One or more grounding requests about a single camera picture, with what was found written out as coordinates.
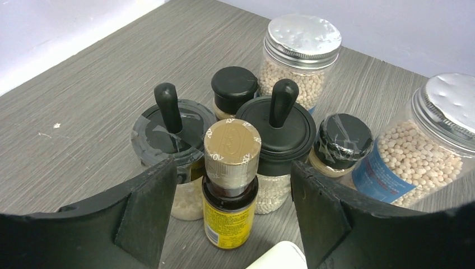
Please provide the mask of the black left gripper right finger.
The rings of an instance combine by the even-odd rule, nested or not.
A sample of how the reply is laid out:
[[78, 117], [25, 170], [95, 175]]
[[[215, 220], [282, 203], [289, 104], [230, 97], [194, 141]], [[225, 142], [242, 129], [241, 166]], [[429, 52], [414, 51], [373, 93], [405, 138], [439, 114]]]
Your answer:
[[433, 213], [390, 205], [294, 161], [308, 268], [473, 268], [474, 203]]

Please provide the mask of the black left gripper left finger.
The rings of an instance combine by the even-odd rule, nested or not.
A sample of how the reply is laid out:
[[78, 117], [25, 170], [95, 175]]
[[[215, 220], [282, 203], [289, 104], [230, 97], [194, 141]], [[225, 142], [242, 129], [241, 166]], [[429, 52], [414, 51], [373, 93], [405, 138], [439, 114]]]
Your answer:
[[1, 215], [2, 268], [158, 268], [176, 189], [166, 159], [57, 212]]

